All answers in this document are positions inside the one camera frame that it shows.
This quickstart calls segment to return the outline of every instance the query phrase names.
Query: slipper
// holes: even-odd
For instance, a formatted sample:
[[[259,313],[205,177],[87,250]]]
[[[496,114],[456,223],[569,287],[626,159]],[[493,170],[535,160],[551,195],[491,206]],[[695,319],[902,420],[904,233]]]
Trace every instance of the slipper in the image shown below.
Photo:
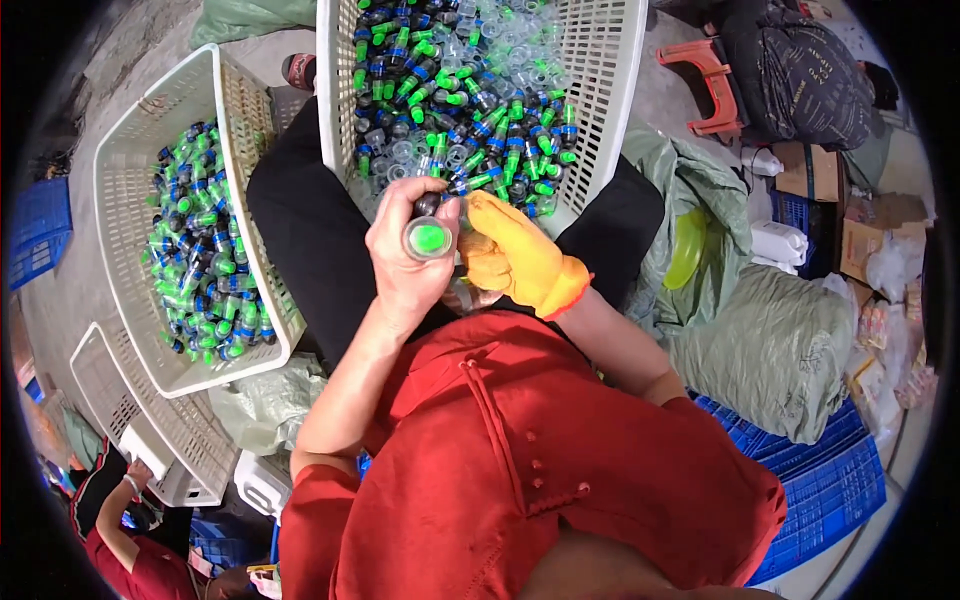
[[[283,79],[293,87],[313,91],[313,79],[317,75],[317,57],[312,54],[292,54],[283,60],[280,72]]]

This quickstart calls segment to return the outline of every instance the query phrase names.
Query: knit work glove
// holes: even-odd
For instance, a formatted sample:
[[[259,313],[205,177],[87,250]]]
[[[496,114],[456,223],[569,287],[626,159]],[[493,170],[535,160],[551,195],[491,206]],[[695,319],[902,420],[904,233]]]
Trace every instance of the knit work glove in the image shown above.
[[[474,231],[461,234],[457,248],[474,285],[533,306],[545,321],[580,299],[591,276],[579,258],[564,256],[530,219],[495,196],[477,190],[466,201]]]

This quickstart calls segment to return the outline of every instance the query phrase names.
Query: red plastic stool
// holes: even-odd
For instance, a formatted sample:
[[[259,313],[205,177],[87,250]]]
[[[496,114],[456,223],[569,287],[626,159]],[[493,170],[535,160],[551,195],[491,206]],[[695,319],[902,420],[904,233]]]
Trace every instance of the red plastic stool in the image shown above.
[[[719,47],[717,37],[699,39],[683,44],[674,44],[657,50],[657,61],[660,64],[670,62],[691,62],[704,76],[710,96],[713,98],[713,116],[702,121],[690,121],[686,127],[694,135],[710,135],[720,132],[739,132],[748,123],[740,117],[740,102],[735,89],[736,83],[730,78],[731,70],[728,64],[721,61],[725,58],[723,48]]]

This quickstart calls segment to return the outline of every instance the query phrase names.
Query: ventilated basket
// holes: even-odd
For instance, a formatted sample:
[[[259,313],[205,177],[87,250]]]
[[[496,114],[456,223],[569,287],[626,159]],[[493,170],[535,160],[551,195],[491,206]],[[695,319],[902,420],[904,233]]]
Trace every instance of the ventilated basket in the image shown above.
[[[97,147],[94,203],[110,289],[130,332],[132,349],[165,397],[183,396],[280,367],[305,330],[247,211],[247,181],[274,138],[270,108],[267,86],[216,44],[207,44],[147,90]],[[276,330],[276,344],[246,348],[232,361],[208,366],[191,364],[158,338],[158,332],[167,328],[167,318],[153,292],[149,265],[140,263],[140,255],[154,229],[156,210],[147,206],[144,198],[154,193],[151,167],[156,164],[157,151],[190,124],[214,114],[231,203],[247,245],[251,274]]]
[[[70,370],[114,446],[141,412],[177,460],[162,481],[148,485],[167,506],[217,506],[233,474],[239,450],[210,409],[206,393],[167,399],[131,350],[118,319],[90,324],[73,356]]]
[[[564,24],[566,101],[577,107],[577,161],[556,192],[557,210],[538,219],[556,238],[613,177],[630,116],[647,0],[554,0]],[[317,3],[317,96],[324,163],[346,185],[356,167],[353,30],[355,0]]]

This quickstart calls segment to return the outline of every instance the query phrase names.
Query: red shirt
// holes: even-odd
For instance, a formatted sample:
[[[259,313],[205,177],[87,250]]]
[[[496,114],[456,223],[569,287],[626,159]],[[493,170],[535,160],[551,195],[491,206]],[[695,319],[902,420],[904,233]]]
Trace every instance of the red shirt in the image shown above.
[[[676,587],[742,586],[786,516],[780,481],[688,398],[601,383],[540,322],[489,312],[400,354],[362,486],[304,468],[280,528],[284,600],[512,598],[558,516]]]
[[[94,527],[86,536],[86,556],[118,594],[127,600],[197,600],[207,578],[170,549],[145,536],[131,536],[140,551],[128,573]]]

